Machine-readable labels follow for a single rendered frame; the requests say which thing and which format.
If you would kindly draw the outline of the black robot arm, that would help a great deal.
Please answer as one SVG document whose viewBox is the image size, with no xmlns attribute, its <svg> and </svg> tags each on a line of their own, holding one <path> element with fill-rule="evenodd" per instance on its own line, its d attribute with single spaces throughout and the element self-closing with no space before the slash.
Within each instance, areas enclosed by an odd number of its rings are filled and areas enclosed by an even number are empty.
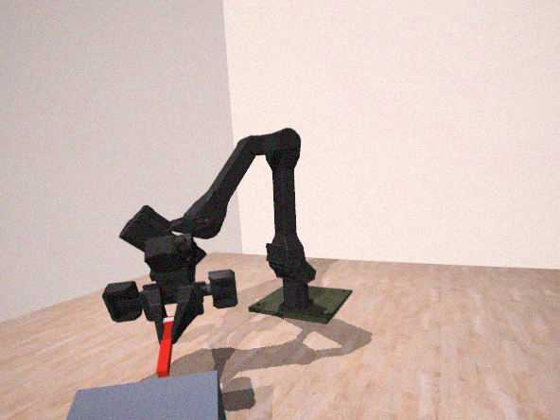
<svg viewBox="0 0 560 420">
<path fill-rule="evenodd" d="M 315 280 L 316 271 L 306 262 L 296 230 L 294 168 L 300 151 L 300 134 L 290 127 L 241 138 L 209 189 L 182 218 L 168 221 L 143 205 L 118 237 L 145 253 L 151 282 L 165 270 L 182 267 L 191 273 L 189 257 L 194 257 L 196 266 L 206 257 L 194 237 L 209 239 L 219 233 L 237 186 L 255 156 L 265 155 L 272 171 L 275 232 L 272 243 L 266 244 L 266 261 L 283 279 L 284 301 L 279 308 L 307 310 L 314 302 L 308 298 L 308 283 Z"/>
</svg>

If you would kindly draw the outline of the red square peg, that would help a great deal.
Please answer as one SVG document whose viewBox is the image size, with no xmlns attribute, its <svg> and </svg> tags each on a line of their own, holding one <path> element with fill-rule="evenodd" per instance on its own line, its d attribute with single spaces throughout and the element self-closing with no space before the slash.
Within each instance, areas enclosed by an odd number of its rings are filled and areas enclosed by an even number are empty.
<svg viewBox="0 0 560 420">
<path fill-rule="evenodd" d="M 174 320 L 174 316 L 164 317 L 163 319 L 164 334 L 163 334 L 163 339 L 161 341 L 161 347 L 159 351 L 158 365 L 156 371 L 157 376 L 159 378 L 169 376 L 169 369 L 170 369 L 170 363 L 171 363 L 171 357 L 173 351 L 171 340 L 170 340 L 170 333 L 171 333 L 173 320 Z"/>
</svg>

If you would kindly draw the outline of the grey sloped panel with square hole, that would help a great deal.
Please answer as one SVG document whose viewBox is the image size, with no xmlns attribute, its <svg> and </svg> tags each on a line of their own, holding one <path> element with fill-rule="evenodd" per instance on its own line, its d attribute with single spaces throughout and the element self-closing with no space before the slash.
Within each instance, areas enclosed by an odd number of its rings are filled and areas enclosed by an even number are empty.
<svg viewBox="0 0 560 420">
<path fill-rule="evenodd" d="M 218 371 L 77 390 L 66 420 L 226 420 Z"/>
</svg>

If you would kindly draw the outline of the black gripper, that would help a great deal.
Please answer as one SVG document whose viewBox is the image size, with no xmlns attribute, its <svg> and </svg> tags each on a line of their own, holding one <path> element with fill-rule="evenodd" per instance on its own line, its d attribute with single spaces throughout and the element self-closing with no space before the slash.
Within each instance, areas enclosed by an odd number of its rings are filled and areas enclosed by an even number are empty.
<svg viewBox="0 0 560 420">
<path fill-rule="evenodd" d="M 171 327 L 171 344 L 182 336 L 188 325 L 204 313 L 204 296 L 213 295 L 214 307 L 221 309 L 237 305 L 236 279 L 232 270 L 210 271 L 206 281 L 196 281 L 196 261 L 189 257 L 191 273 L 182 267 L 161 271 L 156 284 L 144 285 L 139 291 L 133 281 L 109 284 L 101 295 L 113 322 L 135 321 L 144 310 L 147 321 L 155 322 L 158 342 L 163 339 L 165 305 L 177 305 Z"/>
</svg>

